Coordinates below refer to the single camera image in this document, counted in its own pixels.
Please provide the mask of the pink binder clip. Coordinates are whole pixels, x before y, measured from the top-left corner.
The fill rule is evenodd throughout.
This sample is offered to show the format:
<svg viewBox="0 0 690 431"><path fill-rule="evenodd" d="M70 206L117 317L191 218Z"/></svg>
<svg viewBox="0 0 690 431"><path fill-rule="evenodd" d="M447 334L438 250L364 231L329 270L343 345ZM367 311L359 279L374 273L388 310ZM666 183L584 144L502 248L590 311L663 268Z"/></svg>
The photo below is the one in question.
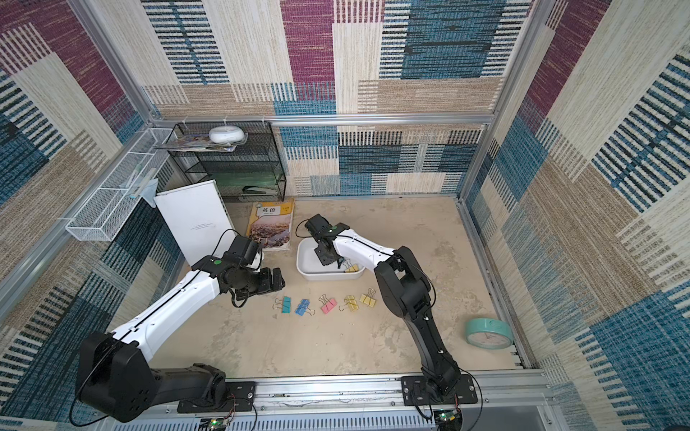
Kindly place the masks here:
<svg viewBox="0 0 690 431"><path fill-rule="evenodd" d="M336 299L328 297L327 295L321 295L319 301L322 304L321 311L323 314L330 314L330 312L338 306Z"/></svg>

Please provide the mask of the blue binder clip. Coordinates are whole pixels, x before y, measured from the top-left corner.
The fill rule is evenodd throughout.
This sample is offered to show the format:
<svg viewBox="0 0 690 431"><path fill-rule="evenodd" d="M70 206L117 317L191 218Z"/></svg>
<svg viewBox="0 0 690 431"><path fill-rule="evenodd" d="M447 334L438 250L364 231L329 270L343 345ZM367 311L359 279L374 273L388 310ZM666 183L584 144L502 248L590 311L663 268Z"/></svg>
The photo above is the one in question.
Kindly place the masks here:
<svg viewBox="0 0 690 431"><path fill-rule="evenodd" d="M310 308L310 301L308 299L302 299L296 307L295 314L300 317L306 315L314 316L316 312Z"/></svg>

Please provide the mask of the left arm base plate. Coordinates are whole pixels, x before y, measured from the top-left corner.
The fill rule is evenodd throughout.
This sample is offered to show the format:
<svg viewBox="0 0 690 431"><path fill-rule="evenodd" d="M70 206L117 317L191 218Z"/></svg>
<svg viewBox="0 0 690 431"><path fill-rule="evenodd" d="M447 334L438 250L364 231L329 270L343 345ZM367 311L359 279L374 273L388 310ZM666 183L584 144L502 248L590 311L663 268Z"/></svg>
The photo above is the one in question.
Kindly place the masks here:
<svg viewBox="0 0 690 431"><path fill-rule="evenodd" d="M181 414L249 412L253 409L253 396L257 382L224 382L211 389L199 400L181 400L177 412Z"/></svg>

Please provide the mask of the teal binder clip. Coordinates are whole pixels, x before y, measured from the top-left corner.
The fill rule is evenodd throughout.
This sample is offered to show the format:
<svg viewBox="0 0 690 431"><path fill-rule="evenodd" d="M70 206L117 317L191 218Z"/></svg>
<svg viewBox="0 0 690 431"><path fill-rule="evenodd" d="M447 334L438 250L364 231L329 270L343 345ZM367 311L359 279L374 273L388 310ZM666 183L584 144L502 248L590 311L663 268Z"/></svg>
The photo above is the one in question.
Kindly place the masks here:
<svg viewBox="0 0 690 431"><path fill-rule="evenodd" d="M272 309L275 311L280 311L282 314L290 314L292 308L292 301L290 297L283 296L282 298L276 298Z"/></svg>

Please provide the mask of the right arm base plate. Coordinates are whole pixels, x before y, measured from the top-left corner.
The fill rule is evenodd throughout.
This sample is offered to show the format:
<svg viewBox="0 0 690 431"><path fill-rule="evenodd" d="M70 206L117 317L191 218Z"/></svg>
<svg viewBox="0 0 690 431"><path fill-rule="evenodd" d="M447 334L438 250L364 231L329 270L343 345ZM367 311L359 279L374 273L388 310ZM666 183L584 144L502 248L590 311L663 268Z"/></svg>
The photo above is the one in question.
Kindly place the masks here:
<svg viewBox="0 0 690 431"><path fill-rule="evenodd" d="M446 390L423 375L404 375L400 383L405 406L464 405L476 404L480 400L477 386L469 374L460 375L459 380Z"/></svg>

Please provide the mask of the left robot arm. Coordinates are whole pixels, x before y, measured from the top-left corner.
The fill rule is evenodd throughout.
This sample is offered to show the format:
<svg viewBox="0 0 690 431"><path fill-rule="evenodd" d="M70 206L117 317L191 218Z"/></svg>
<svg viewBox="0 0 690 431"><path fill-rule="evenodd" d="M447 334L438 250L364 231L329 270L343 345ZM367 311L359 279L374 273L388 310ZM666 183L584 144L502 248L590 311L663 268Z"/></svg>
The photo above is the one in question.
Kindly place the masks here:
<svg viewBox="0 0 690 431"><path fill-rule="evenodd" d="M260 244L235 235L222 255L202 257L141 314L111 332L89 335L79 348L73 402L122 423L169 402L221 411L230 399L225 372L201 363L152 368L149 362L183 323L218 296L228 294L233 307L241 309L253 296L282 290L281 270L264 267L262 258Z"/></svg>

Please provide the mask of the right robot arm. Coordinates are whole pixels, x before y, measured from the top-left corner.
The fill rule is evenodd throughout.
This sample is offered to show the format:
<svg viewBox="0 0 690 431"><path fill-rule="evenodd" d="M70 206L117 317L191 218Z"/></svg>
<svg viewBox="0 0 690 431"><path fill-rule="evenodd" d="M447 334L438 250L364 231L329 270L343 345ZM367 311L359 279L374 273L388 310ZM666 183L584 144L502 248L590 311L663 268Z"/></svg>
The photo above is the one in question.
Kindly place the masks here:
<svg viewBox="0 0 690 431"><path fill-rule="evenodd" d="M307 219L304 226L316 241L314 252L322 265L352 260L373 272L387 309L403 319L411 332L429 398L436 403L454 402L462 372L434 321L434 287L411 249L376 244L346 224L331 224L319 214Z"/></svg>

